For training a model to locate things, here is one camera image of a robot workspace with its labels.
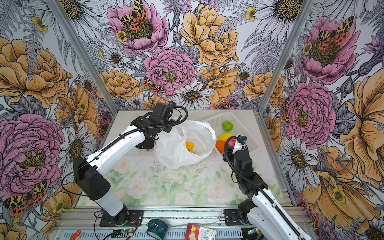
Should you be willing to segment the red toy fruit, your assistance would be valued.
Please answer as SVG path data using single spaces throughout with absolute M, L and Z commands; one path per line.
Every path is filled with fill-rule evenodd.
M 236 139 L 231 139 L 228 143 L 229 148 L 234 148 L 237 140 Z

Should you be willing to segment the orange toy fruit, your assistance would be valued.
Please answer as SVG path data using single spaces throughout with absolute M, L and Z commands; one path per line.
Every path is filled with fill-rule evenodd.
M 217 141 L 216 142 L 216 149 L 218 150 L 218 152 L 220 154 L 224 153 L 224 151 L 225 151 L 225 142 L 221 141 L 221 140 Z

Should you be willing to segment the yellow toy banana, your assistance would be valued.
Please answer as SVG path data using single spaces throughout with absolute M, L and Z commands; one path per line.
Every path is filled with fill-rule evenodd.
M 226 142 L 230 137 L 234 137 L 235 135 L 232 133 L 225 133 L 223 135 L 220 135 L 217 137 L 217 141 L 223 141 Z

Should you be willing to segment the green toy fruit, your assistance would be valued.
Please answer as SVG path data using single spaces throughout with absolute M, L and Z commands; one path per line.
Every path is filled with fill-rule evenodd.
M 230 121 L 224 121 L 222 122 L 222 128 L 224 131 L 230 132 L 234 128 L 234 125 Z

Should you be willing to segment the white plastic bag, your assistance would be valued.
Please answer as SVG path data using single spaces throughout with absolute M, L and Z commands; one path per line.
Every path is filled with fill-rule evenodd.
M 210 124 L 186 120 L 172 127 L 169 133 L 159 133 L 154 154 L 163 166 L 176 170 L 206 159 L 216 142 L 216 133 Z

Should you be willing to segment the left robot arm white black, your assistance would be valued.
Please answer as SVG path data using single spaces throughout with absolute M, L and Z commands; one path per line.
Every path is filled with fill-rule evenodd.
M 171 119 L 175 108 L 174 102 L 157 103 L 153 111 L 134 119 L 124 132 L 101 150 L 73 161 L 75 183 L 90 200 L 112 217 L 118 226 L 128 220 L 128 211 L 112 190 L 105 175 L 131 149 L 152 149 L 150 141 L 158 133 L 169 133 L 175 125 L 175 121 Z

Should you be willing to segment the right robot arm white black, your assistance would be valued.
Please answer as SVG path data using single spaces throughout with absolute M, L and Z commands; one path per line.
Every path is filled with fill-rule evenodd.
M 235 174 L 241 192 L 248 197 L 238 205 L 240 219 L 256 227 L 268 240 L 311 240 L 282 208 L 265 181 L 252 169 L 248 149 L 226 150 L 224 159 Z

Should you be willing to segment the small orange yellow fruit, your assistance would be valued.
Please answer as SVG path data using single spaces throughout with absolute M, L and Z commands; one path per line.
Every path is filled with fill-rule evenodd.
M 192 143 L 192 142 L 186 142 L 186 148 L 187 148 L 187 150 L 188 150 L 189 152 L 192 152 L 193 149 L 194 149 L 194 147 L 195 147 L 194 143 Z

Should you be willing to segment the white perforated plastic basket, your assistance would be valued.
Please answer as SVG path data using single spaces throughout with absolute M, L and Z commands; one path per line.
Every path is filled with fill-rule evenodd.
M 225 131 L 222 124 L 228 121 L 232 123 L 233 128 L 230 131 Z M 241 121 L 231 112 L 224 112 L 212 117 L 206 118 L 203 122 L 208 123 L 211 128 L 215 131 L 217 140 L 221 135 L 231 133 L 234 135 L 242 135 L 247 137 L 247 146 L 249 152 L 254 152 L 259 149 L 259 142 L 256 138 L 251 134 L 250 131 L 246 129 L 246 126 L 241 123 Z

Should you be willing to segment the red white cardboard box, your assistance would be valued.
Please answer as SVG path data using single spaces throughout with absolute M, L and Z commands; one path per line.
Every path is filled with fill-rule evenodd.
M 199 225 L 188 224 L 185 240 L 215 240 L 217 231 Z

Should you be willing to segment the green circuit board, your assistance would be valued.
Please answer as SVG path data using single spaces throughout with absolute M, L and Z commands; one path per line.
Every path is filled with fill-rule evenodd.
M 133 228 L 118 229 L 118 230 L 114 230 L 113 234 L 118 237 L 127 237 L 133 230 L 134 230 Z

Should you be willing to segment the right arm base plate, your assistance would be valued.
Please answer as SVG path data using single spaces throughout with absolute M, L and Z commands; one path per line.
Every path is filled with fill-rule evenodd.
M 247 214 L 238 209 L 224 209 L 226 226 L 247 226 L 250 224 Z

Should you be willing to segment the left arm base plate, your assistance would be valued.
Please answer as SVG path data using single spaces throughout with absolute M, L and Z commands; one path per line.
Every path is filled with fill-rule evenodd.
M 99 226 L 100 227 L 140 227 L 144 217 L 143 210 L 123 209 L 116 216 L 109 215 L 103 211 Z

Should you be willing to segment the aluminium front rail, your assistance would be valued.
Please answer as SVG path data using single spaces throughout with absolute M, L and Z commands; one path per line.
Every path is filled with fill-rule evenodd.
M 128 210 L 143 210 L 144 217 L 140 227 L 100 227 L 99 223 L 103 211 L 97 208 L 78 208 L 65 210 L 59 217 L 54 227 L 52 240 L 68 240 L 78 230 L 83 232 L 79 240 L 125 240 L 127 237 L 118 237 L 113 234 L 114 230 L 133 228 L 133 240 L 150 240 L 147 235 L 148 222 L 152 219 L 160 219 L 165 222 L 169 229 L 166 240 L 182 240 L 185 237 L 188 224 L 199 225 L 217 231 L 216 238 L 224 239 L 249 239 L 258 230 L 252 225 L 226 226 L 224 209 L 238 209 L 236 205 L 218 206 L 144 206 L 132 207 Z

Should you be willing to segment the aluminium corner post right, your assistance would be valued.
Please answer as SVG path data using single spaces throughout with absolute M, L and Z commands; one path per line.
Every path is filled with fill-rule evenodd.
M 309 17 L 311 9 L 314 6 L 315 2 L 316 1 L 313 1 L 313 0 L 307 0 L 307 1 L 304 1 L 302 4 L 302 7 L 298 13 L 296 22 L 293 25 L 293 29 L 290 32 L 290 34 L 288 35 L 286 44 L 285 44 L 283 51 L 279 57 L 277 65 L 273 71 L 273 74 L 271 76 L 271 81 L 270 81 L 268 87 L 266 88 L 266 92 L 264 93 L 262 100 L 261 100 L 261 103 L 258 107 L 257 112 L 259 115 L 261 115 L 263 113 L 264 109 L 267 106 L 267 103 L 269 103 L 269 100 L 272 96 L 273 90 L 275 89 L 275 87 L 277 86 L 277 84 L 279 82 L 279 78 L 281 76 L 281 72 L 283 71 L 284 65 L 285 65 L 286 61 L 288 60 L 288 58 L 290 56 L 290 52 L 292 51 L 294 45 L 297 43 L 299 34 L 301 33 L 302 29 L 304 28 L 304 26 L 306 24 L 306 20 Z

